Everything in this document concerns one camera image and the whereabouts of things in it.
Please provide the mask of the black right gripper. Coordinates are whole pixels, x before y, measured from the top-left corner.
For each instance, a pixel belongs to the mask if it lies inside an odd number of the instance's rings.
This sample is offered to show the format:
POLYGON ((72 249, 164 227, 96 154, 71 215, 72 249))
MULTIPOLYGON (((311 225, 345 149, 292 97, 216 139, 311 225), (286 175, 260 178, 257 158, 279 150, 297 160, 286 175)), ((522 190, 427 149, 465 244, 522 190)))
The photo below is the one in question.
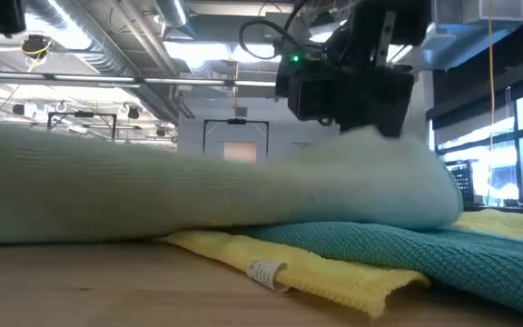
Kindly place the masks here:
POLYGON ((389 67, 365 72, 327 65, 304 67, 287 82, 288 107, 300 121, 336 124, 341 133, 374 126, 397 138, 408 111, 415 78, 389 67))

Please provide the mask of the large window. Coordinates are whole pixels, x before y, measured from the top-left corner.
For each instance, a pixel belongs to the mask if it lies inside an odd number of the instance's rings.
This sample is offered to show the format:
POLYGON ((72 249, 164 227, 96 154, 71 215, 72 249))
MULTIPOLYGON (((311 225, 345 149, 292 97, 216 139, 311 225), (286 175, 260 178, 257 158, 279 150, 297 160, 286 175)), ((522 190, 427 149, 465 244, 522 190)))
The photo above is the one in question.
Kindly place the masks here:
POLYGON ((472 160, 475 202, 487 207, 523 207, 523 96, 507 89, 503 105, 441 126, 429 122, 431 149, 442 161, 472 160))

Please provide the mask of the yellow microfiber towel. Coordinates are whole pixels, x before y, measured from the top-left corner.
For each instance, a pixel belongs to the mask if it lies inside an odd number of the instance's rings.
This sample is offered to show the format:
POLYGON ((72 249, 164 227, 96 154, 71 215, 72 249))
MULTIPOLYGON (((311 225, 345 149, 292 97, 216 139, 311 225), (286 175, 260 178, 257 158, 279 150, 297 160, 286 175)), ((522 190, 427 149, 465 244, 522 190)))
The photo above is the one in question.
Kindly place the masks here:
POLYGON ((523 240, 523 213, 506 213, 493 209, 464 212, 453 227, 523 240))
POLYGON ((394 291, 415 284, 429 287, 424 274, 320 257, 300 248, 269 243, 244 235, 187 231, 162 238, 202 257, 242 271, 274 292, 306 292, 380 317, 394 291))

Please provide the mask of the pale green microfiber towel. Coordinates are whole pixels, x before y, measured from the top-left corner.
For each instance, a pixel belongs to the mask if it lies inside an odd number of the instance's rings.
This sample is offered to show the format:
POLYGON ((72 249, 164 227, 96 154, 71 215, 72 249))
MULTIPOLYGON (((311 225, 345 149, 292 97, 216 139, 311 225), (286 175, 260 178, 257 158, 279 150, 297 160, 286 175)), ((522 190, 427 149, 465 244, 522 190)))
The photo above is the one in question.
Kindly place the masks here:
POLYGON ((244 163, 0 124, 0 244, 327 221, 426 230, 462 210, 437 155, 371 126, 244 163))

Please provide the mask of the teal microfiber towel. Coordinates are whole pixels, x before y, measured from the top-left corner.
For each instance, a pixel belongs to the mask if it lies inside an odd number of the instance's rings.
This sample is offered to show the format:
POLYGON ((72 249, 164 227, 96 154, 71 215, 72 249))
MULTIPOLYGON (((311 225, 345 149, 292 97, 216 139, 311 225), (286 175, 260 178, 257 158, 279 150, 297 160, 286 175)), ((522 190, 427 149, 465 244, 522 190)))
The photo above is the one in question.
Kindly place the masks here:
POLYGON ((229 232, 332 260, 417 271, 523 312, 522 240, 456 228, 418 232, 345 222, 242 226, 229 232))

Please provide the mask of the black gantry frame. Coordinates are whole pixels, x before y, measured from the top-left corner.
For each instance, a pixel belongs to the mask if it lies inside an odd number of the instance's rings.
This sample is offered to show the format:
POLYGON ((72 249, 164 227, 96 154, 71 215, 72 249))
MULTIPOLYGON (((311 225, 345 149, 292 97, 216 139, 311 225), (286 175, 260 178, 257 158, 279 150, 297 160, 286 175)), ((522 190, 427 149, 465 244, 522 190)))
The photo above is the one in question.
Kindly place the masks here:
POLYGON ((74 116, 79 118, 95 118, 95 117, 111 117, 112 123, 108 125, 110 132, 111 132, 111 140, 115 139, 116 136, 116 125, 117 125, 117 115, 116 114, 103 114, 103 113, 95 113, 95 112, 86 112, 86 111, 76 111, 76 112, 49 112, 46 122, 46 130, 48 132, 51 132, 55 126, 59 123, 61 123, 67 116, 74 116), (56 121, 55 124, 53 124, 53 120, 56 116, 59 116, 59 119, 56 121))
POLYGON ((202 152, 223 159, 226 142, 256 143, 257 162, 269 153, 270 123, 242 118, 205 119, 202 126, 202 152))

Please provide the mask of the long ceiling light bar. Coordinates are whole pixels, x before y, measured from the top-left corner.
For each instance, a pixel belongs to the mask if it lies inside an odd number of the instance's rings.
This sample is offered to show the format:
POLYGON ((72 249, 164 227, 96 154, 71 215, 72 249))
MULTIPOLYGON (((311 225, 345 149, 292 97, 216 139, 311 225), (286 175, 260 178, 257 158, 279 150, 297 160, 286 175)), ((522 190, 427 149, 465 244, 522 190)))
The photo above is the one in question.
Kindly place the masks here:
POLYGON ((274 82, 226 79, 151 78, 84 74, 37 74, 0 72, 0 84, 49 84, 93 87, 139 87, 141 84, 189 86, 274 87, 274 82))

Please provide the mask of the black plastic crate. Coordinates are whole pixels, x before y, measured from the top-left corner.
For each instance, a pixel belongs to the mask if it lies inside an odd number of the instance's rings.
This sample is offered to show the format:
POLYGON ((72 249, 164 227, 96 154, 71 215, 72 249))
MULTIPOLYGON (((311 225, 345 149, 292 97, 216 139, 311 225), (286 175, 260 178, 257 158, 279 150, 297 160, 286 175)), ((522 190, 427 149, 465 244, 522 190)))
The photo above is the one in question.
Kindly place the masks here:
POLYGON ((463 202, 465 204, 475 202, 475 188, 473 183, 472 168, 472 164, 475 162, 475 159, 445 162, 445 165, 451 171, 456 180, 463 198, 463 202))

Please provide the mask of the pale orange wall panel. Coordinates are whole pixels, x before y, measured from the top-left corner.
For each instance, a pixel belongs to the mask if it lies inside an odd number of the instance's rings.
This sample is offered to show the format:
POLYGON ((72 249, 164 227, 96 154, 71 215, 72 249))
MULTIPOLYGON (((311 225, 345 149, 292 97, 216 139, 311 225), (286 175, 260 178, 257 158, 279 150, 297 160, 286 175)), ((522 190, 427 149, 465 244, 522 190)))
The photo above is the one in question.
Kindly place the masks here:
POLYGON ((256 163, 256 143, 226 142, 223 144, 223 159, 227 161, 256 163))

